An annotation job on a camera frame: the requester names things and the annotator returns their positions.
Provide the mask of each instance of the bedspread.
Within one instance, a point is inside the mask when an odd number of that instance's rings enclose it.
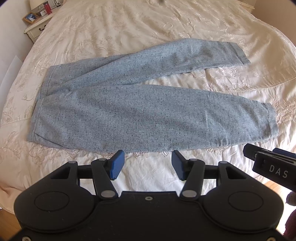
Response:
[[[203,89],[271,103],[279,136],[256,143],[296,151],[296,49],[280,31],[256,19],[234,0],[68,0],[40,35],[14,81],[0,125],[0,207],[13,212],[16,196],[69,160],[79,165],[111,153],[58,149],[26,141],[35,98],[47,69],[84,58],[133,53],[180,38],[236,42],[248,66],[218,67],[148,80],[145,84]],[[206,164],[228,161],[258,180],[243,145],[181,153]],[[120,193],[177,191],[170,152],[126,153],[113,182]],[[82,186],[92,189],[91,180]],[[215,186],[205,180],[203,193]]]

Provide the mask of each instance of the nightstand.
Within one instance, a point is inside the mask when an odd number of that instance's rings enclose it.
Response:
[[[252,13],[252,11],[255,9],[254,6],[255,6],[255,3],[256,3],[256,0],[237,0],[239,1],[240,5],[248,10],[248,12]]]
[[[45,16],[38,18],[35,23],[31,24],[26,28],[24,34],[29,35],[30,39],[32,39],[32,41],[35,43],[39,35],[45,29],[46,25],[49,23],[52,17],[59,11],[60,8],[61,7],[53,8],[51,14],[46,14]]]

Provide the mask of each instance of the seam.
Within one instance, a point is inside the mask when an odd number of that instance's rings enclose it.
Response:
[[[273,85],[273,86],[265,87],[265,88],[257,88],[257,89],[242,90],[242,91],[240,91],[240,90],[217,91],[216,93],[234,93],[234,92],[247,92],[247,91],[255,91],[255,90],[267,90],[267,89],[272,89],[272,88],[274,88],[274,87],[277,87],[277,86],[283,85],[283,84],[285,84],[285,83],[288,83],[288,82],[290,82],[290,81],[292,81],[292,80],[294,80],[294,79],[296,79],[296,76],[295,76],[293,79],[291,79],[291,80],[286,80],[286,81],[284,81],[284,82],[282,82],[282,83],[279,83],[279,84],[277,84],[277,85]]]
[[[12,123],[15,123],[15,122],[25,121],[25,120],[29,120],[29,119],[31,119],[31,117],[23,118],[23,119],[20,119],[20,120],[14,120],[14,121],[11,121],[11,122],[8,122],[8,123],[5,123],[5,124],[1,125],[0,128],[2,126],[5,126],[5,125],[9,125],[9,124],[12,124]]]
[[[269,111],[269,108],[264,104],[264,103],[261,103],[263,106],[264,106],[264,108],[267,110],[267,113],[268,113],[268,117],[267,117],[267,120],[268,120],[268,127],[269,127],[269,132],[270,132],[270,137],[272,137],[272,134],[273,134],[273,132],[274,132],[274,130],[272,130],[271,129],[271,113],[270,113],[270,111]]]
[[[229,42],[229,43],[243,65],[247,65],[251,63],[251,61],[247,58],[242,48],[237,43],[233,43],[233,42]]]
[[[50,76],[49,76],[49,78],[48,78],[47,88],[46,88],[46,96],[47,96],[47,93],[48,93],[49,82],[50,82],[50,80],[52,79],[52,75],[53,75],[53,73],[54,73],[54,71],[55,71],[56,68],[57,68],[57,65],[53,68],[53,70],[52,70],[52,72],[51,72],[51,74],[50,74]]]
[[[40,103],[40,107],[39,107],[39,110],[38,110],[38,115],[36,116],[36,120],[35,120],[35,126],[34,126],[34,129],[32,130],[32,139],[34,139],[34,134],[35,134],[35,129],[36,129],[36,126],[37,126],[37,122],[38,122],[38,118],[39,118],[39,114],[40,114],[40,110],[41,110],[41,106],[43,104],[43,101],[44,101],[44,98],[42,99],[41,103]]]
[[[46,138],[44,138],[44,137],[42,137],[42,136],[40,136],[40,135],[38,135],[38,134],[36,134],[36,133],[34,133],[34,135],[39,136],[39,137],[42,138],[43,140],[46,140],[46,141],[48,141],[48,142],[50,142],[50,143],[53,143],[53,144],[56,144],[56,145],[60,146],[60,147],[58,147],[58,148],[67,148],[67,147],[63,147],[63,146],[61,146],[60,144],[57,144],[57,143],[55,143],[55,142],[53,142],[53,141],[51,141],[51,140],[48,140],[48,139],[46,139]]]

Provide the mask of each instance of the metal screw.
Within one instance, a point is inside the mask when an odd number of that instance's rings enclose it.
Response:
[[[25,237],[22,237],[22,241],[31,241],[31,239],[29,237],[25,236]]]
[[[182,192],[182,195],[187,198],[193,198],[197,196],[197,193],[193,190],[185,190]]]
[[[153,199],[153,197],[150,197],[150,196],[145,197],[145,200],[147,200],[147,201],[152,201],[152,199]]]
[[[112,190],[105,190],[101,192],[101,196],[105,198],[112,198],[115,196],[115,192]]]

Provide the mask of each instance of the drawer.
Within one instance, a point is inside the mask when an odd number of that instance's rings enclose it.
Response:
[[[38,37],[39,37],[39,36],[38,36]],[[33,42],[36,42],[36,40],[38,39],[38,37],[37,37],[37,38],[34,38]]]
[[[42,24],[37,25],[32,30],[30,30],[30,33],[32,34],[33,38],[37,38],[44,30],[45,26],[49,23],[50,19],[43,22]]]
[[[239,4],[250,13],[252,13],[252,11],[255,9],[253,6],[244,3],[243,0],[239,0]]]

